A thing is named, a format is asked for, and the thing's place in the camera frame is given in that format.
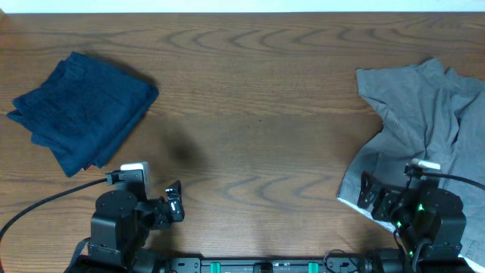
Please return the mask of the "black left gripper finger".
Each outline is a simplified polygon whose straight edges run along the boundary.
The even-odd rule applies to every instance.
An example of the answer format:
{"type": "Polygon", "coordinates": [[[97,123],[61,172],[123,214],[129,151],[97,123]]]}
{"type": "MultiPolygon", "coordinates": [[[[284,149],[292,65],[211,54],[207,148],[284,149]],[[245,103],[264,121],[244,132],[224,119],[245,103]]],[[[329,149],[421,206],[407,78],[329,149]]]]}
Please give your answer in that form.
{"type": "Polygon", "coordinates": [[[171,222],[181,222],[185,218],[184,207],[181,201],[172,200],[169,202],[171,222]]]}
{"type": "Polygon", "coordinates": [[[165,189],[165,193],[168,199],[182,199],[181,197],[181,182],[176,180],[169,187],[165,189]]]}

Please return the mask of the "navy blue shorts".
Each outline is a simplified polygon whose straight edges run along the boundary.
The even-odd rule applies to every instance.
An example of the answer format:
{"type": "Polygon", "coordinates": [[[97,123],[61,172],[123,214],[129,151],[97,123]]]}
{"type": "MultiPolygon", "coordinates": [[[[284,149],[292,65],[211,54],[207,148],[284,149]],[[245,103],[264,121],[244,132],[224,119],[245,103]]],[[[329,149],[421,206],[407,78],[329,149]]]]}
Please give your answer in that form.
{"type": "Polygon", "coordinates": [[[107,164],[157,97],[155,85],[72,52],[42,85],[14,99],[7,116],[72,177],[107,164]]]}

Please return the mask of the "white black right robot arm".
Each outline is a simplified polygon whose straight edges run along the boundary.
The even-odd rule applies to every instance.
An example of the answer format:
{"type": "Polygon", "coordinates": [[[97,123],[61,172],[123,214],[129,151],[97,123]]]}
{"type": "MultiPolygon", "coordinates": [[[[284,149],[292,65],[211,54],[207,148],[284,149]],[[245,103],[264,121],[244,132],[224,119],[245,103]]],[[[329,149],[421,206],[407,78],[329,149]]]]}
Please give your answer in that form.
{"type": "Polygon", "coordinates": [[[394,227],[396,249],[378,249],[365,256],[360,272],[472,272],[459,256],[467,220],[461,198],[439,187],[440,174],[410,171],[415,188],[383,184],[361,175],[358,207],[372,208],[371,217],[394,227]]]}

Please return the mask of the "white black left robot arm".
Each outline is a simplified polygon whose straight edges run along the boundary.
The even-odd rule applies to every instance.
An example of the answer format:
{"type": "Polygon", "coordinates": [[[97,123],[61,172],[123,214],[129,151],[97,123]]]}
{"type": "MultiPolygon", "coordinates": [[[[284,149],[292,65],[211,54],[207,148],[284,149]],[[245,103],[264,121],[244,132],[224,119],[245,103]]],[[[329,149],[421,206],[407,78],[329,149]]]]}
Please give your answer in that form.
{"type": "Polygon", "coordinates": [[[96,200],[91,236],[78,243],[66,272],[171,272],[168,257],[144,246],[151,231],[183,221],[181,190],[177,180],[166,197],[148,199],[143,182],[116,183],[96,200]]]}

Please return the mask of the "grey t-shirt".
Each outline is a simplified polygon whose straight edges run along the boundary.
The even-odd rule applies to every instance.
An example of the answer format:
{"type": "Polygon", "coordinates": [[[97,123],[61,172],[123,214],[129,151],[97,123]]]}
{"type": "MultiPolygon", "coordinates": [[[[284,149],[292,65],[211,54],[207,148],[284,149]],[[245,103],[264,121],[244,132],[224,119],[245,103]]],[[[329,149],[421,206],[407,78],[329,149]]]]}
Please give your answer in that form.
{"type": "MultiPolygon", "coordinates": [[[[358,94],[381,117],[381,131],[357,153],[337,197],[371,220],[371,207],[357,206],[361,174],[383,184],[407,184],[413,158],[441,165],[439,187],[458,195],[467,224],[459,256],[472,267],[484,263],[484,83],[463,77],[433,58],[422,64],[358,69],[358,94]]],[[[394,232],[386,222],[375,221],[394,232]]]]}

